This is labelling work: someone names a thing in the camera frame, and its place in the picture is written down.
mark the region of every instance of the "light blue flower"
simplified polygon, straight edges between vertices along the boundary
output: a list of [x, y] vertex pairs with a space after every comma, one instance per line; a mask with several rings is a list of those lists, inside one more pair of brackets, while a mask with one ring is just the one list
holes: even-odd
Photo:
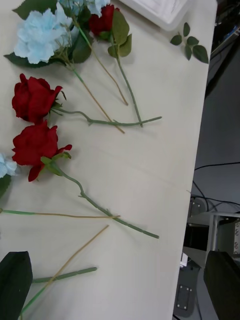
[[15, 176], [17, 163], [13, 160], [6, 158], [4, 153], [0, 153], [0, 178], [5, 175]]
[[99, 17], [102, 15], [102, 7], [110, 4], [110, 0], [86, 0], [85, 2], [91, 14]]
[[61, 46], [69, 45], [66, 27], [72, 18], [65, 15], [63, 7], [57, 3], [55, 14], [47, 9], [44, 13], [31, 11], [18, 29], [18, 42], [14, 48], [16, 56], [27, 58], [30, 64], [48, 62]]

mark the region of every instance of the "rose bloom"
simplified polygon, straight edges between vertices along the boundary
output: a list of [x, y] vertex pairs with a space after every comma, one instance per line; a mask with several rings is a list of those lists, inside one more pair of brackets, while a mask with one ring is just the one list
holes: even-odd
[[15, 155], [12, 160], [20, 166], [32, 166], [28, 181], [35, 180], [44, 164], [41, 157], [52, 158], [62, 153], [64, 150], [71, 150], [72, 145], [68, 144], [58, 149], [57, 126], [51, 129], [47, 120], [41, 124], [27, 126], [19, 135], [13, 139]]
[[55, 90], [51, 90], [46, 80], [32, 76], [27, 80], [23, 73], [20, 74], [20, 80], [21, 82], [15, 85], [12, 99], [16, 116], [40, 124], [49, 113], [62, 87], [58, 85]]
[[110, 31], [113, 26], [113, 17], [114, 17], [115, 7], [113, 4], [108, 4], [101, 8], [101, 17], [96, 14], [93, 14], [89, 19], [89, 28], [95, 36], [103, 31]]

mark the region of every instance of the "table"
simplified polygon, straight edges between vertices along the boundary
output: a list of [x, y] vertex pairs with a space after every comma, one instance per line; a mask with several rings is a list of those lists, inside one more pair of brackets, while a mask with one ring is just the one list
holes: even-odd
[[[81, 83], [57, 65], [21, 69], [3, 54], [13, 51], [20, 19], [10, 9], [19, 1], [5, 1], [0, 9], [0, 145], [12, 155], [12, 140], [26, 123], [15, 117], [11, 100], [19, 74], [45, 78], [63, 86], [69, 110], [82, 110], [94, 119], [104, 117]], [[83, 184], [100, 205], [130, 223], [160, 236], [150, 238], [114, 221], [16, 216], [0, 217], [0, 259], [9, 251], [28, 251], [35, 278], [53, 276], [67, 259], [103, 228], [110, 227], [65, 270], [96, 266], [96, 272], [54, 283], [25, 313], [25, 319], [52, 320], [170, 320], [188, 215], [200, 132], [208, 65], [169, 43], [166, 33], [136, 12], [116, 2], [130, 24], [132, 53], [122, 59], [135, 92], [142, 119], [162, 116], [144, 126], [125, 128], [92, 125], [78, 116], [53, 116], [59, 147], [72, 144], [72, 159], [61, 168]], [[196, 0], [183, 23], [211, 52], [217, 4]], [[125, 106], [114, 83], [92, 56], [77, 69], [113, 119], [136, 121], [131, 97], [107, 52], [94, 44], [105, 66], [115, 75], [130, 102]], [[9, 210], [98, 215], [78, 187], [63, 177], [43, 174], [27, 181], [28, 169], [14, 179], [1, 206]], [[41, 288], [32, 285], [27, 301]]]

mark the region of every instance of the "gray floor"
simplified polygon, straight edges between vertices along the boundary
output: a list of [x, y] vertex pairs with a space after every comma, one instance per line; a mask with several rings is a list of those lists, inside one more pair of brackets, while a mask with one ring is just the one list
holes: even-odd
[[[218, 66], [219, 63], [209, 72], [209, 79], [214, 75]], [[239, 74], [240, 50], [221, 77], [217, 87], [205, 100], [195, 167], [240, 161]], [[206, 197], [240, 203], [240, 164], [201, 169], [196, 171], [194, 181]], [[192, 193], [199, 195], [194, 186]], [[240, 211], [240, 207], [222, 204], [218, 207], [218, 211], [236, 212]], [[198, 276], [197, 292], [202, 319], [218, 320], [207, 294], [203, 270]], [[191, 317], [187, 319], [200, 319], [196, 307]]]

